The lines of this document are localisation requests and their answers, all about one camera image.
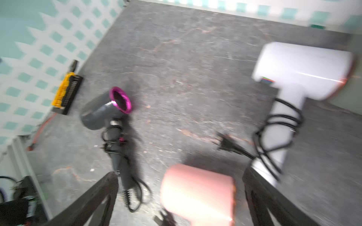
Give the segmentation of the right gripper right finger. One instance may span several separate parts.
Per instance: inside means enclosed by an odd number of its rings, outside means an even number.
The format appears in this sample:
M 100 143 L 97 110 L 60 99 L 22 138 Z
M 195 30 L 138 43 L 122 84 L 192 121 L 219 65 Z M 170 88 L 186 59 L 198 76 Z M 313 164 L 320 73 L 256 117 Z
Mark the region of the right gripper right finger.
M 243 182 L 248 208 L 255 226 L 273 226 L 271 215 L 282 226 L 318 225 L 252 167 L 247 167 L 245 170 Z

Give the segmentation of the pink hair dryer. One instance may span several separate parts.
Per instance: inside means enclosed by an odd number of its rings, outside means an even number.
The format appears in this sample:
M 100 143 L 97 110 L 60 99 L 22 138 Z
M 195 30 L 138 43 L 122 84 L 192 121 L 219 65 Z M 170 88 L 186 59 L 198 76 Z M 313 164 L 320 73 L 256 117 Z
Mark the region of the pink hair dryer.
M 232 177 L 184 164 L 166 171 L 160 189 L 165 209 L 193 226 L 233 226 L 235 195 Z

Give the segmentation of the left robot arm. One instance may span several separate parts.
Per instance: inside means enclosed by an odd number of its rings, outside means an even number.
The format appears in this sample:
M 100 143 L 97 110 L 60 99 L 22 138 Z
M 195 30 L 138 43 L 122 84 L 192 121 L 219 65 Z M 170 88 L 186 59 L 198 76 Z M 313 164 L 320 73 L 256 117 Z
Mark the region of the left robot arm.
M 48 221 L 41 196 L 30 176 L 15 183 L 11 201 L 1 191 L 2 226 L 42 226 Z

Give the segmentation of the black hair dryer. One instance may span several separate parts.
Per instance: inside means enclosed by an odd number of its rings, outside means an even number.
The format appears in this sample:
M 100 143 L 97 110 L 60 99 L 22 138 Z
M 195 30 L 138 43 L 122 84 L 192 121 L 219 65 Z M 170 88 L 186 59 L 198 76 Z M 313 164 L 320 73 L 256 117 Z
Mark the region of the black hair dryer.
M 103 150 L 111 160 L 116 175 L 123 187 L 123 197 L 127 207 L 131 205 L 130 189 L 136 182 L 131 174 L 129 158 L 123 151 L 127 140 L 123 137 L 122 118 L 132 111 L 132 104 L 120 87 L 112 87 L 109 91 L 88 102 L 80 112 L 83 125 L 92 130 L 104 129 L 101 139 Z

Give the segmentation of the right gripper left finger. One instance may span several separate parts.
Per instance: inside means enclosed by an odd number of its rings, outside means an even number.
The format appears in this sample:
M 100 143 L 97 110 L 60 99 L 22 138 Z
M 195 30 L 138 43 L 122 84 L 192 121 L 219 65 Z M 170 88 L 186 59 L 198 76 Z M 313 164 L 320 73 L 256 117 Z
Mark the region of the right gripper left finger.
M 111 171 L 45 225 L 83 226 L 91 219 L 91 226 L 108 226 L 118 188 L 117 175 Z

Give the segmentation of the white hair dryer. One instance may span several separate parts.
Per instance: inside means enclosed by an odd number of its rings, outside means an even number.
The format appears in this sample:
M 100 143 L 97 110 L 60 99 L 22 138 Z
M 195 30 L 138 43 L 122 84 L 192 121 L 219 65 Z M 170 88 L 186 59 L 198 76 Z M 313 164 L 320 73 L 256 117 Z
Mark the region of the white hair dryer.
M 325 100 L 346 84 L 353 70 L 351 52 L 281 42 L 264 45 L 252 79 L 278 90 L 270 113 L 254 134 L 252 168 L 275 186 L 293 137 L 304 123 L 306 99 Z

